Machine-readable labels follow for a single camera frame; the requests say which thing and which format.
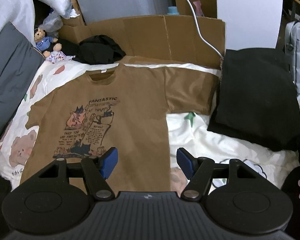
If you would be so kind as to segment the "brown printed t-shirt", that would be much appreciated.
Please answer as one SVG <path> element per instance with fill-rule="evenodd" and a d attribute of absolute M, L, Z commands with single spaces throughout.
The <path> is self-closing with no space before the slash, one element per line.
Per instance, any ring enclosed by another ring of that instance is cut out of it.
<path fill-rule="evenodd" d="M 169 191 L 166 115 L 209 115 L 217 82 L 215 74 L 177 67 L 85 72 L 31 106 L 26 128 L 39 130 L 21 181 L 54 159 L 76 163 L 115 147 L 113 191 Z"/>

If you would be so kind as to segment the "white cartoon bed sheet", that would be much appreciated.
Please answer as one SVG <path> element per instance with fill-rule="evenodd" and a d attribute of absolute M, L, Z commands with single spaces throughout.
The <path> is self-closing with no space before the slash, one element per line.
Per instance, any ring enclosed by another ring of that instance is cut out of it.
<path fill-rule="evenodd" d="M 87 70 L 105 72 L 111 67 L 110 64 L 88 65 L 75 61 L 42 64 L 0 139 L 0 175 L 10 181 L 12 188 L 20 183 L 25 161 L 13 163 L 9 157 L 15 147 L 27 144 L 39 130 L 37 126 L 31 129 L 25 127 L 31 106 Z M 281 187 L 286 176 L 299 165 L 295 152 L 272 152 L 257 144 L 207 131 L 207 115 L 169 114 L 166 119 L 172 168 L 177 166 L 177 148 L 184 147 L 195 157 L 205 156 L 217 163 L 227 164 L 230 159 L 240 159 L 271 183 Z"/>

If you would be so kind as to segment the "black paw print cushion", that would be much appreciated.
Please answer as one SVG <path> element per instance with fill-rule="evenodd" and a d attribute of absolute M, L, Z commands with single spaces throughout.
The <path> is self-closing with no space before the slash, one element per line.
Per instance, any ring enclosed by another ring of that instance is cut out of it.
<path fill-rule="evenodd" d="M 294 213 L 300 215 L 300 166 L 290 172 L 281 190 L 292 201 Z"/>

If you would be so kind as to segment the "floral cloth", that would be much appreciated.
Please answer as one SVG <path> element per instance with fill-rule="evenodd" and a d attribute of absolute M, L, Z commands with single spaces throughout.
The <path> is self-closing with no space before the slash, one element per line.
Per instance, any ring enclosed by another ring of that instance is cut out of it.
<path fill-rule="evenodd" d="M 52 51 L 46 60 L 55 64 L 62 61 L 71 61 L 74 58 L 75 56 L 66 56 L 62 51 Z"/>

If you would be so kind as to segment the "black clothing pile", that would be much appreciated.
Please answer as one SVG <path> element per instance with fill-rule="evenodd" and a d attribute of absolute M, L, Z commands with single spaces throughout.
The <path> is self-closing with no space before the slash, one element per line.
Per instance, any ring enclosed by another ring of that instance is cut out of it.
<path fill-rule="evenodd" d="M 58 41 L 66 56 L 74 56 L 73 60 L 95 65 L 113 64 L 126 56 L 121 47 L 107 35 L 95 35 L 75 44 L 65 39 Z"/>

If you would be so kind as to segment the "teddy bear blue shirt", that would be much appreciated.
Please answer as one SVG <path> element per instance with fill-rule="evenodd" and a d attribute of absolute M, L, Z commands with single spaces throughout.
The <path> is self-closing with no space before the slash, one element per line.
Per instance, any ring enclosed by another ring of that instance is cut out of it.
<path fill-rule="evenodd" d="M 34 30 L 34 41 L 36 48 L 48 58 L 53 51 L 60 52 L 62 45 L 58 43 L 58 39 L 52 36 L 47 36 L 45 30 L 37 28 Z"/>

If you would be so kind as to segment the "dark grey pillow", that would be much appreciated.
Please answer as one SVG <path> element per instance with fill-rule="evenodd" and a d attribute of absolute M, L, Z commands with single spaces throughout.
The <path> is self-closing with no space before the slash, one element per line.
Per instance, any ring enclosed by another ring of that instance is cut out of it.
<path fill-rule="evenodd" d="M 0 137 L 43 62 L 44 56 L 8 22 L 0 32 Z"/>

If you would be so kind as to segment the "brown cardboard box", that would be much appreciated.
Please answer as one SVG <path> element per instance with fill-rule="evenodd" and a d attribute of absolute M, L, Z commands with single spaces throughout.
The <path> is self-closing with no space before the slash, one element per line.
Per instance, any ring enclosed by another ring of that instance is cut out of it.
<path fill-rule="evenodd" d="M 64 25 L 59 36 L 79 43 L 112 38 L 127 56 L 220 69 L 225 23 L 216 18 L 168 15 L 171 0 L 78 0 L 84 25 Z"/>

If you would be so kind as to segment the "clear plastic bag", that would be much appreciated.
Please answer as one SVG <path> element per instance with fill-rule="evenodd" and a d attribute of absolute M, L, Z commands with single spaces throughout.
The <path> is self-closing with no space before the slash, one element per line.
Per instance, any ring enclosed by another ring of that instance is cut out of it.
<path fill-rule="evenodd" d="M 63 21 L 61 16 L 53 11 L 44 20 L 43 23 L 39 25 L 38 28 L 43 29 L 47 33 L 53 33 L 63 26 Z"/>

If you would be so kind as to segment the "blue bottle cap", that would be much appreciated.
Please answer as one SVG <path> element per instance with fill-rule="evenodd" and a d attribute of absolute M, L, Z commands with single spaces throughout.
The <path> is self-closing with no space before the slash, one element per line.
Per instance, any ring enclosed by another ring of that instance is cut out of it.
<path fill-rule="evenodd" d="M 168 15 L 179 15 L 178 8 L 176 6 L 170 6 L 168 7 Z"/>

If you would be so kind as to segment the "grey backpack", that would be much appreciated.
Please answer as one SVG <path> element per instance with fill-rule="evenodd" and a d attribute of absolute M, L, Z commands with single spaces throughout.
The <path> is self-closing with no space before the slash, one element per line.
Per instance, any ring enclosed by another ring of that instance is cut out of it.
<path fill-rule="evenodd" d="M 289 22 L 285 29 L 285 56 L 297 94 L 300 95 L 300 22 Z"/>

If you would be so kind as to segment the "white board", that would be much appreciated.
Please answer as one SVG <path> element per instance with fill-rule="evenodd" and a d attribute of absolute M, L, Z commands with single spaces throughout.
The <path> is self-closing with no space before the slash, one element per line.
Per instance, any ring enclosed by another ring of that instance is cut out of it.
<path fill-rule="evenodd" d="M 226 49 L 275 48 L 283 0 L 217 0 L 217 18 L 226 23 Z"/>

